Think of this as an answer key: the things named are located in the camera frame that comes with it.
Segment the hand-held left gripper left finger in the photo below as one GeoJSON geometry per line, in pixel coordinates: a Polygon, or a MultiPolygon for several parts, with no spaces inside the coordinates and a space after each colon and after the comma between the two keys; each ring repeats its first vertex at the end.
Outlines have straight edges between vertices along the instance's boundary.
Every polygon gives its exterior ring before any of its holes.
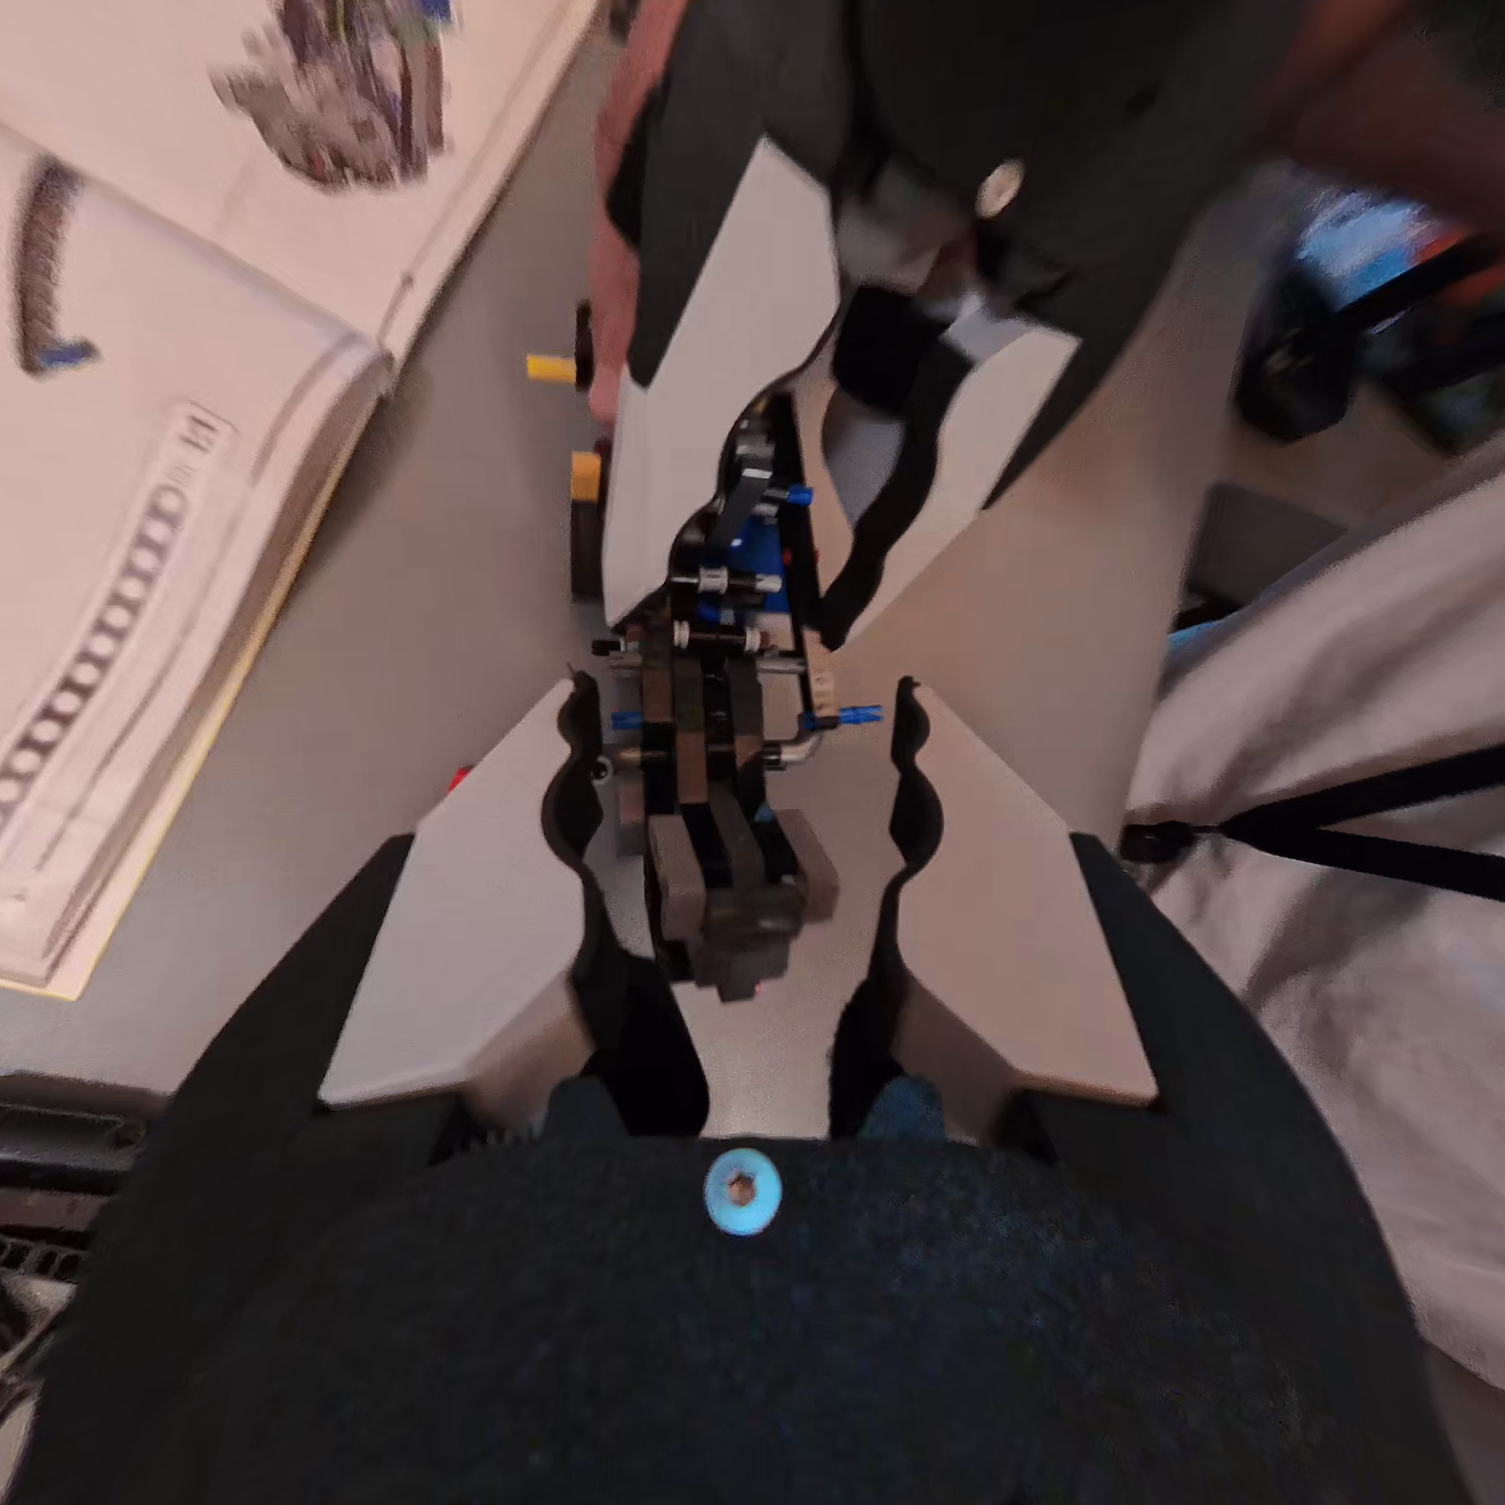
{"type": "Polygon", "coordinates": [[[455,1096],[520,1134],[595,1068],[640,1136],[699,1136],[709,1087],[657,964],[625,949],[588,849],[598,686],[543,699],[419,822],[319,1087],[331,1109],[455,1096]]]}

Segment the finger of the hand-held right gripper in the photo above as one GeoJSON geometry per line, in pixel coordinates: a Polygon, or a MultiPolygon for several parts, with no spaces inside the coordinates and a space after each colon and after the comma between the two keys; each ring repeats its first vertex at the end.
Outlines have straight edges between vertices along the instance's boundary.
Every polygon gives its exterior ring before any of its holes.
{"type": "Polygon", "coordinates": [[[1077,337],[858,288],[835,337],[821,455],[849,550],[821,589],[821,640],[860,636],[982,514],[1077,355],[1077,337]]]}
{"type": "Polygon", "coordinates": [[[659,369],[620,383],[600,562],[611,625],[665,586],[735,425],[813,358],[838,306],[829,195],[761,138],[659,369]]]}

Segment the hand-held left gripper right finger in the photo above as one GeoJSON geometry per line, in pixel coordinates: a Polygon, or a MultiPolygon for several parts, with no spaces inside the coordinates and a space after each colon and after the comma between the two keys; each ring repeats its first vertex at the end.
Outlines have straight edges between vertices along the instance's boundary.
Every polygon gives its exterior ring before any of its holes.
{"type": "Polygon", "coordinates": [[[914,677],[896,688],[896,874],[842,1010],[829,1129],[856,1136],[901,1077],[964,1139],[1027,1093],[1139,1109],[1159,1087],[1070,826],[914,677]]]}

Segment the black blue lego vehicle chassis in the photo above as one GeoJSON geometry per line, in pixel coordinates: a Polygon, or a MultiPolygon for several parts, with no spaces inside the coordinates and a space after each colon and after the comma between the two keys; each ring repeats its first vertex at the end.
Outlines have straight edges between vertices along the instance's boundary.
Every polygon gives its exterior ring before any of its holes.
{"type": "Polygon", "coordinates": [[[724,1003],[783,976],[801,933],[838,906],[833,858],[804,813],[774,808],[769,777],[829,731],[881,722],[878,706],[838,704],[813,503],[794,396],[774,389],[733,426],[666,582],[593,643],[625,677],[606,758],[654,957],[724,1003]]]}

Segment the pile of black lego parts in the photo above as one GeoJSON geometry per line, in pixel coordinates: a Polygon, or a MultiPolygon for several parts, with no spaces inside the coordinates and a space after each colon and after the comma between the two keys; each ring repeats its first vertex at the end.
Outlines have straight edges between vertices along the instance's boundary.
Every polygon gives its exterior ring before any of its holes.
{"type": "Polygon", "coordinates": [[[2,1417],[36,1401],[43,1365],[104,1215],[154,1114],[134,1104],[4,1089],[2,1417]]]}

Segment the open lego instruction booklet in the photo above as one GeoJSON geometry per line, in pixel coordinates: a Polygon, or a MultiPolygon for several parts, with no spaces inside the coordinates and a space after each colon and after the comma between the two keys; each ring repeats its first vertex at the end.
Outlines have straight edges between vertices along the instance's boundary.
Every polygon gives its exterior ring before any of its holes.
{"type": "Polygon", "coordinates": [[[2,3],[2,975],[81,996],[600,3],[2,3]]]}

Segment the person's right hand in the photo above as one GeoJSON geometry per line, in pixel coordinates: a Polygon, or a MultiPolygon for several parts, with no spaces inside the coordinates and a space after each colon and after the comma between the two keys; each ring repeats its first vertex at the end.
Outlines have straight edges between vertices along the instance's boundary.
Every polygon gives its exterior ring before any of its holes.
{"type": "Polygon", "coordinates": [[[613,226],[607,213],[607,197],[634,124],[665,72],[684,9],[686,2],[643,2],[638,7],[595,122],[598,210],[589,254],[595,349],[589,412],[604,426],[614,425],[618,389],[634,330],[638,290],[638,253],[613,226]]]}

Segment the person's white shirt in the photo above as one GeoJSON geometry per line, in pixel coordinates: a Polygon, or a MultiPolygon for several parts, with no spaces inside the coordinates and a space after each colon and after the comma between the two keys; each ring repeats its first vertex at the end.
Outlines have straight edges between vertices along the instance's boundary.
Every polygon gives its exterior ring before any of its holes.
{"type": "Polygon", "coordinates": [[[1503,480],[1173,640],[1143,881],[1342,1141],[1423,1335],[1503,1381],[1503,480]]]}

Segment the dark bag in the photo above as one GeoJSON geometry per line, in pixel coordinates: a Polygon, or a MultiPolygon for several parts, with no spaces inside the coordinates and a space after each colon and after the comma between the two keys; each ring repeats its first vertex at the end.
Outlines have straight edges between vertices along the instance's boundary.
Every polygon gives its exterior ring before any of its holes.
{"type": "Polygon", "coordinates": [[[1335,428],[1363,389],[1449,459],[1501,432],[1501,238],[1324,184],[1254,306],[1234,408],[1292,444],[1335,428]]]}

